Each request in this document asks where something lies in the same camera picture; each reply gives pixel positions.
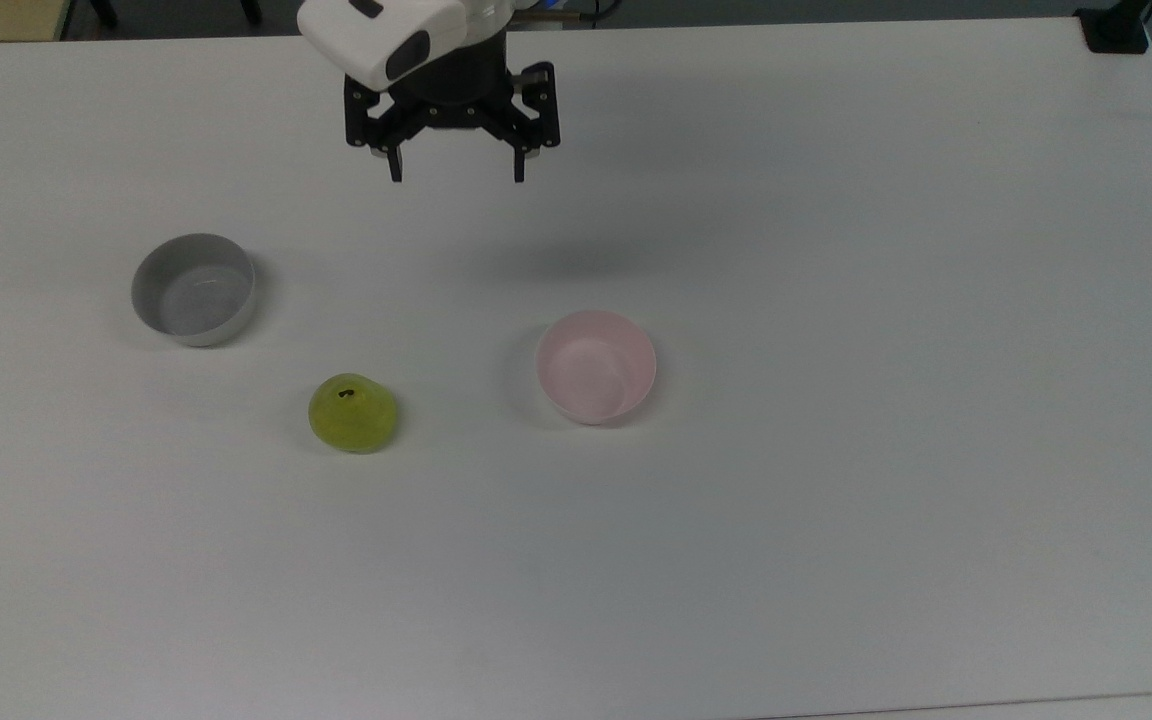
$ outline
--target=gray bowl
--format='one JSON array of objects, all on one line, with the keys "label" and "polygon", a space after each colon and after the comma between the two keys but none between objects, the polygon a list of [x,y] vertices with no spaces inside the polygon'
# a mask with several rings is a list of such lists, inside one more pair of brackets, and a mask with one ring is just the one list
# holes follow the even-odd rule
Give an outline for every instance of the gray bowl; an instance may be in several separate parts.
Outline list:
[{"label": "gray bowl", "polygon": [[191,347],[236,336],[256,306],[256,268],[242,247],[218,234],[184,234],[162,243],[136,268],[136,314]]}]

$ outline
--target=bowl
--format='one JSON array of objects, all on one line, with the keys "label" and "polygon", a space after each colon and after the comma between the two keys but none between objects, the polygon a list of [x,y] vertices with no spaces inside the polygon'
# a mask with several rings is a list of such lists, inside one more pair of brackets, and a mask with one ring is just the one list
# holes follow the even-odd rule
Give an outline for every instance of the bowl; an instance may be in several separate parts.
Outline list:
[{"label": "bowl", "polygon": [[536,377],[567,418],[598,425],[635,409],[655,380],[655,348],[626,316],[582,310],[550,325]]},{"label": "bowl", "polygon": [[142,321],[191,347],[236,336],[251,319],[255,297],[251,258],[218,234],[187,234],[164,242],[132,278],[132,306]]}]

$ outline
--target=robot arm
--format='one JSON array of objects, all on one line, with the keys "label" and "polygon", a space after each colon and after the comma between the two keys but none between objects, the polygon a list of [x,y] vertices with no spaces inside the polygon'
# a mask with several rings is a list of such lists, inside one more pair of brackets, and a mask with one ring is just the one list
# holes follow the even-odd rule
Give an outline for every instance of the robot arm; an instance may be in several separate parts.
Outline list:
[{"label": "robot arm", "polygon": [[[528,158],[554,147],[553,65],[511,76],[505,31],[513,0],[306,0],[297,24],[346,73],[346,138],[389,160],[402,181],[399,145],[426,127],[485,129],[515,149],[515,181]],[[370,111],[388,92],[393,105]],[[538,113],[528,118],[513,97]]]}]

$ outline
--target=pink bowl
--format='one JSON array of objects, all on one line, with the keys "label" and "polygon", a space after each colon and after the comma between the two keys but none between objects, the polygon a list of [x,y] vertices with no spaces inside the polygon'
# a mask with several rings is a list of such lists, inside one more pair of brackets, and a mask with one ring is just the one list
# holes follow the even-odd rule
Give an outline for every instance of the pink bowl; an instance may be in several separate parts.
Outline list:
[{"label": "pink bowl", "polygon": [[598,425],[649,395],[655,350],[649,334],[624,316],[582,310],[545,331],[536,348],[536,374],[562,415]]}]

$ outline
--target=green apple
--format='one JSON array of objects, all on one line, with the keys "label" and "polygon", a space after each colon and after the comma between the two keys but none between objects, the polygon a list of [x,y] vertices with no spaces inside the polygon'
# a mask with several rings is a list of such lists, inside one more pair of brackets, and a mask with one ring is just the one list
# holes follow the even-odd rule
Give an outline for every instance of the green apple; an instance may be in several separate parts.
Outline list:
[{"label": "green apple", "polygon": [[379,382],[343,373],[320,384],[310,399],[310,427],[347,452],[379,450],[394,434],[397,402]]}]

